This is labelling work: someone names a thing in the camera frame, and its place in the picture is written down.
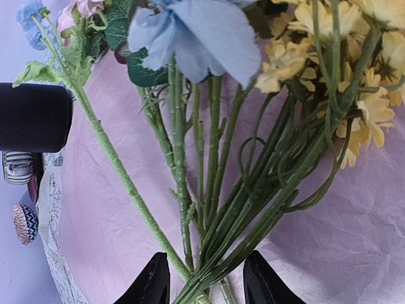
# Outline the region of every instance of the flower stem bundle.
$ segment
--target flower stem bundle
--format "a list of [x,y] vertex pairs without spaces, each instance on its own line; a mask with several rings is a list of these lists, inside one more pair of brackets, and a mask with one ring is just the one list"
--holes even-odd
[[[265,47],[267,58],[262,63],[255,40],[260,33],[250,25],[244,10],[252,8],[243,1],[181,0],[164,6],[151,1],[136,8],[116,0],[100,14],[102,27],[94,27],[94,20],[82,16],[77,19],[69,29],[69,47],[62,45],[51,27],[58,42],[54,47],[33,16],[41,29],[41,42],[51,50],[57,66],[53,60],[47,65],[28,63],[15,85],[29,80],[64,82],[74,93],[134,203],[185,281],[175,304],[209,303],[209,289],[216,283],[226,303],[235,304],[226,276],[284,215],[315,206],[339,168],[355,165],[361,148],[369,148],[371,141],[382,147],[382,129],[394,126],[390,121],[395,112],[389,106],[402,104],[405,24],[400,18],[386,18],[377,0],[283,2],[295,7],[294,15],[281,13],[273,18],[266,32],[274,37]],[[395,1],[387,6],[387,11],[395,11]],[[121,18],[112,18],[117,14]],[[128,66],[142,97],[142,110],[176,182],[176,190],[170,191],[179,205],[185,263],[147,209],[83,90],[90,65],[101,56],[90,56],[85,47],[94,31]],[[256,76],[260,63],[263,71]],[[226,73],[239,85],[229,117],[222,118]],[[239,115],[257,89],[263,94],[252,136],[234,151]],[[201,120],[202,92],[208,95],[209,123]],[[267,137],[261,138],[262,118],[276,97],[283,98],[280,113]],[[170,107],[171,132],[163,119],[162,100]],[[188,185],[188,131],[193,133],[198,159],[196,193]],[[333,155],[329,177],[312,195],[297,201],[299,184],[327,152]],[[231,154],[238,156],[240,174],[221,201]],[[191,225],[198,240],[191,238]],[[194,241],[197,252],[193,252]]]

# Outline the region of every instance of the blue flower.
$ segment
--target blue flower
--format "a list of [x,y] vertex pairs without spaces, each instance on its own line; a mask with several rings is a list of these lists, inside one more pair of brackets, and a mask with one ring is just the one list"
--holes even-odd
[[42,35],[39,29],[37,30],[36,28],[32,28],[28,30],[25,37],[27,37],[30,46],[32,46],[34,49],[38,51],[43,51],[46,49],[45,44],[41,42]]
[[254,30],[240,9],[251,3],[155,0],[154,9],[137,10],[129,29],[129,49],[147,48],[143,65],[151,70],[166,66],[175,56],[192,82],[204,80],[209,72],[217,76],[228,72],[247,87],[261,64]]
[[17,11],[17,22],[22,25],[24,32],[28,32],[31,29],[37,28],[38,26],[32,20],[34,16],[39,22],[42,21],[42,16],[39,14],[39,11],[44,8],[42,2],[34,2],[26,5],[23,9]]

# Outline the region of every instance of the fuzzy green stem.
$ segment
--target fuzzy green stem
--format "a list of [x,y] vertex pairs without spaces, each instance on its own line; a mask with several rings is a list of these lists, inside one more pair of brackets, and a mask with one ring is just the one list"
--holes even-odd
[[175,249],[160,229],[157,221],[152,216],[152,213],[149,211],[146,206],[145,201],[142,196],[139,194],[134,182],[131,177],[128,175],[127,170],[125,169],[118,153],[116,152],[113,144],[109,140],[108,135],[105,133],[104,128],[102,127],[100,121],[97,119],[96,114],[93,112],[90,102],[83,90],[82,87],[79,87],[74,82],[71,82],[72,92],[76,96],[77,101],[82,106],[93,131],[100,142],[100,145],[103,147],[103,150],[107,154],[108,159],[111,164],[114,166],[116,173],[122,180],[125,188],[127,189],[130,197],[132,198],[135,206],[138,208],[139,213],[142,215],[142,218],[145,220],[148,228],[154,234],[156,240],[162,249],[167,252],[168,258],[171,260],[175,268],[178,270],[179,274],[182,276],[184,281],[188,281],[191,277],[190,272],[187,270],[187,267],[183,264],[180,257],[177,255]]
[[220,131],[220,98],[222,78],[214,76],[210,88],[210,111],[211,111],[211,130],[209,135],[209,158],[208,158],[208,176],[206,184],[206,222],[205,228],[209,226],[210,215],[214,212],[213,208],[213,189],[215,176],[218,170],[218,149],[219,149],[219,131]]
[[192,112],[192,124],[194,126],[194,142],[196,144],[198,157],[198,226],[204,229],[204,125],[200,122],[200,85],[194,85],[194,109]]
[[190,270],[194,271],[192,259],[192,248],[190,239],[190,228],[187,221],[187,212],[190,208],[190,202],[187,201],[187,169],[185,164],[185,111],[183,100],[183,75],[176,67],[174,60],[169,67],[170,78],[170,100],[172,112],[172,136],[174,147],[174,159],[176,164],[175,180],[177,183],[177,195],[180,203],[180,227],[182,231],[185,263]]
[[63,41],[58,32],[58,29],[55,27],[55,25],[53,24],[52,20],[50,19],[50,17],[48,15],[46,15],[45,19],[48,21],[49,25],[51,26],[52,32],[55,35],[56,40],[58,41],[59,47],[62,47]]

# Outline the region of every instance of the yellow daisy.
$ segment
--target yellow daisy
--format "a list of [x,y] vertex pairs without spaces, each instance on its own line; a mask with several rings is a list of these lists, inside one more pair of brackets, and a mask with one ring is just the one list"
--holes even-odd
[[368,129],[367,139],[364,142],[366,148],[371,143],[371,137],[374,139],[375,145],[381,148],[384,145],[385,136],[382,127],[392,128],[394,124],[388,123],[395,116],[394,111],[388,109],[389,100],[383,98],[388,91],[380,87],[378,92],[373,94],[362,94],[357,106],[363,111],[364,124]]
[[271,46],[265,48],[269,62],[263,63],[263,73],[258,77],[256,87],[262,93],[281,90],[281,82],[291,79],[304,68],[310,46],[307,39],[300,44],[272,40]]
[[356,62],[363,52],[363,45],[370,31],[370,26],[363,18],[359,18],[353,25],[353,28],[347,39],[347,54],[351,62]]
[[[345,169],[347,164],[349,167],[353,168],[356,164],[357,157],[360,155],[360,147],[367,139],[367,130],[364,124],[360,126],[360,119],[357,118],[353,120],[352,129],[350,133],[349,144],[347,145],[347,150],[340,165],[341,169]],[[344,120],[337,128],[336,135],[339,138],[345,138],[347,132],[347,120]]]
[[386,27],[405,29],[404,0],[351,0],[351,2]]
[[[384,83],[392,86],[397,84],[405,74],[405,37],[402,32],[387,32],[382,39],[383,49],[378,72],[382,74]],[[405,85],[396,91],[389,92],[390,105],[401,105],[404,95]]]
[[[330,6],[319,3],[319,28],[323,38],[329,38],[333,33],[333,17]],[[302,3],[296,9],[298,21],[290,22],[289,28],[292,30],[303,30],[314,34],[312,5]],[[346,36],[352,30],[354,24],[360,18],[360,10],[355,5],[343,1],[339,3],[340,34]]]
[[271,34],[274,38],[279,38],[285,31],[291,22],[294,19],[293,15],[286,13],[281,13],[280,16],[274,18],[273,25],[271,26]]

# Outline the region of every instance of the green flower stem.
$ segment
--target green flower stem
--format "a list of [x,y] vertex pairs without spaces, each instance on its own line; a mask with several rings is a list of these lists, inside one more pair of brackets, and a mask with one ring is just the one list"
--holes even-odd
[[230,288],[229,288],[229,284],[227,283],[227,281],[224,279],[219,281],[219,286],[221,289],[221,293],[222,296],[225,300],[226,304],[235,304],[235,298],[234,295],[232,294]]
[[232,108],[232,113],[230,116],[230,120],[228,123],[227,127],[227,132],[225,134],[225,141],[223,143],[222,147],[222,152],[221,152],[221,159],[217,168],[217,172],[215,175],[215,180],[213,184],[213,194],[212,194],[212,199],[211,199],[211,204],[212,208],[209,214],[209,224],[212,224],[214,221],[214,218],[217,214],[217,209],[218,209],[218,202],[220,199],[220,192],[221,192],[221,187],[222,187],[222,182],[223,182],[223,176],[225,174],[225,167],[227,166],[228,162],[228,157],[229,157],[229,152],[230,152],[230,147],[232,143],[232,139],[234,138],[235,134],[235,128],[236,128],[236,123],[237,119],[239,117],[239,112],[240,109],[242,108],[243,102],[245,101],[247,95],[250,93],[250,91],[253,89],[254,85],[256,82],[251,82],[249,87],[243,91],[242,86],[238,86],[237,89],[237,94],[236,97],[233,101],[233,108]]
[[350,86],[346,89],[346,91],[343,93],[342,99],[340,100],[341,102],[340,107],[343,109],[343,111],[346,112],[352,105],[354,98],[356,98],[356,96],[358,95],[360,80],[364,75],[368,63],[370,62],[374,50],[381,37],[381,26],[373,21],[371,21],[369,25],[370,31],[368,32],[368,35],[364,40],[363,52],[361,53],[361,57],[358,60],[356,67],[354,69],[352,82]]
[[107,154],[108,159],[111,164],[114,166],[118,176],[122,180],[125,188],[127,189],[130,197],[132,198],[135,206],[138,208],[139,213],[142,215],[142,218],[145,220],[148,228],[154,234],[156,240],[162,249],[167,252],[168,258],[171,260],[172,264],[178,270],[178,273],[182,276],[184,281],[188,281],[191,278],[190,272],[187,270],[187,267],[181,261],[180,257],[177,255],[175,249],[160,229],[157,221],[152,216],[152,213],[149,211],[146,206],[145,201],[142,196],[139,194],[134,182],[131,177],[128,175],[127,170],[125,169],[118,153],[116,152],[113,144],[109,140],[108,135],[105,133],[104,128],[102,127],[100,121],[97,119],[96,114],[93,112],[90,101],[88,100],[82,87],[79,87],[74,83],[74,81],[69,80],[70,87],[72,92],[76,96],[77,101],[82,106],[92,128],[100,142],[100,145],[103,147],[103,150]]
[[[142,97],[143,103],[145,104],[146,100],[148,99],[148,95],[151,92],[148,92],[148,89],[144,87],[138,87],[138,91],[140,96]],[[165,123],[163,121],[163,117],[161,114],[161,110],[159,107],[158,103],[151,103],[147,104],[145,107],[143,107],[145,116],[147,121],[149,122],[149,125],[153,128],[153,131],[155,133],[156,139],[159,142],[160,148],[165,155],[166,163],[170,167],[171,174],[173,178],[176,178],[176,164],[175,164],[175,159],[174,159],[174,153],[173,153],[173,146],[170,142]],[[191,205],[191,196],[190,193],[187,190],[187,201],[189,202],[189,205]],[[193,222],[195,223],[198,232],[201,235],[204,235],[204,229],[200,226],[198,226],[198,219],[197,219],[197,214],[193,218]]]
[[320,41],[320,30],[319,30],[319,11],[318,11],[318,0],[312,0],[312,15],[313,15],[313,25],[314,25],[314,41],[316,53],[318,54],[319,65],[321,67],[323,78],[327,85],[328,90],[332,88],[331,79],[328,73],[325,60],[322,55],[322,45]]
[[46,21],[48,21],[49,25],[51,26],[52,32],[56,37],[56,40],[58,41],[59,46],[63,46],[63,41],[62,38],[58,32],[58,29],[55,27],[55,25],[53,24],[52,20],[50,19],[49,15],[46,15],[45,17]]
[[173,121],[173,147],[174,159],[176,164],[175,180],[177,183],[177,195],[180,203],[180,226],[183,238],[183,247],[185,263],[190,270],[194,271],[192,258],[192,248],[190,239],[190,228],[187,221],[187,212],[190,208],[190,202],[187,200],[187,169],[185,164],[185,103],[183,100],[183,75],[176,68],[174,60],[169,67],[169,84],[170,84],[170,104]]
[[[198,155],[198,191],[197,191],[197,206],[198,206],[198,226],[204,230],[204,124],[200,122],[200,85],[194,85],[194,109],[192,112],[192,124],[194,126],[194,142]],[[200,234],[200,244],[203,243],[203,238]]]
[[204,212],[205,228],[209,227],[210,215],[213,211],[213,188],[215,183],[215,175],[218,170],[218,149],[219,149],[219,131],[220,131],[220,98],[222,78],[214,76],[210,82],[208,82],[209,96],[209,109],[211,112],[211,130],[209,132],[209,158],[208,158],[208,176],[206,184],[206,210]]
[[48,35],[48,33],[46,32],[46,30],[44,29],[44,27],[42,26],[42,24],[36,19],[36,17],[32,16],[31,17],[32,21],[35,22],[35,24],[39,27],[42,35],[45,37],[45,39],[41,38],[42,43],[45,44],[45,46],[48,48],[48,50],[51,51],[51,53],[54,55],[56,61],[58,62],[58,65],[60,65],[60,67],[64,70],[64,71],[68,71],[67,70],[67,66],[66,63],[63,62],[61,56],[59,56],[58,50],[55,48],[55,45],[52,42],[52,39],[50,38],[50,36]]

